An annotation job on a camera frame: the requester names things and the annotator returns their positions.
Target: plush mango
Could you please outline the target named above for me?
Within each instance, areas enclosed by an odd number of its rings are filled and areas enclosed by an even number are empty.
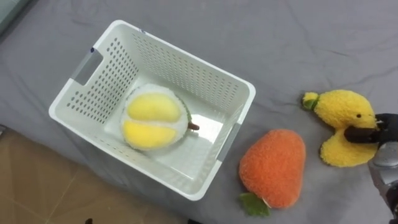
[[[242,194],[249,215],[267,216],[270,208],[289,208],[300,197],[305,145],[295,132],[275,129],[260,138],[239,163]]]
[[[320,157],[327,164],[352,167],[366,163],[376,153],[376,144],[355,144],[344,136],[350,126],[377,128],[374,111],[365,97],[349,90],[310,92],[304,94],[302,104],[335,129],[335,134],[321,146]]]

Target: stuffed toy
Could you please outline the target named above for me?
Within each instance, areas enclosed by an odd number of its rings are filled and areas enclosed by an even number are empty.
[[[335,129],[335,134],[322,144],[320,150],[320,157],[327,164],[353,167],[366,163],[376,153],[377,144],[357,144],[345,138],[347,129],[349,133],[377,129],[374,111],[365,97],[349,90],[333,90],[320,95],[310,92],[304,94],[302,104]]]
[[[166,87],[146,84],[134,89],[124,105],[121,129],[125,141],[143,151],[162,149],[183,138],[191,122],[185,103]]]
[[[249,215],[268,216],[270,208],[289,208],[302,188],[305,145],[293,131],[275,129],[258,140],[239,163],[239,176],[249,191],[241,194]]]

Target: plush persimmon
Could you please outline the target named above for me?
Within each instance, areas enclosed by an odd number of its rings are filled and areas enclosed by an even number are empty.
[[[268,215],[259,201],[270,208],[294,205],[300,197],[304,162],[305,145],[294,131],[275,129],[260,138],[239,164],[239,176],[251,193],[241,196],[247,212],[250,215]]]

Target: yellow plush fruit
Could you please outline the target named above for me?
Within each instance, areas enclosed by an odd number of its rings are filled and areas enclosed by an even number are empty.
[[[320,157],[329,165],[353,167],[370,160],[377,144],[357,144],[344,136],[349,127],[376,129],[376,117],[370,102],[349,90],[332,90],[318,94],[308,92],[302,99],[304,108],[314,111],[335,134],[321,146]]]
[[[173,91],[155,84],[134,89],[127,97],[121,116],[125,141],[133,148],[161,149],[183,138],[191,123],[184,102]]]

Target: gray fabric surface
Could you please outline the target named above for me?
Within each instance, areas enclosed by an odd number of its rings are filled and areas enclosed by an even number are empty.
[[[345,88],[376,112],[398,111],[395,0],[39,0],[0,44],[0,123],[88,164],[109,182],[204,224],[387,223],[366,166],[318,158],[331,130],[302,111],[303,91]],[[255,84],[257,96],[201,201],[189,202],[52,121],[47,110],[86,51],[122,19]],[[238,161],[272,128],[307,144],[302,195],[265,219],[245,216]]]

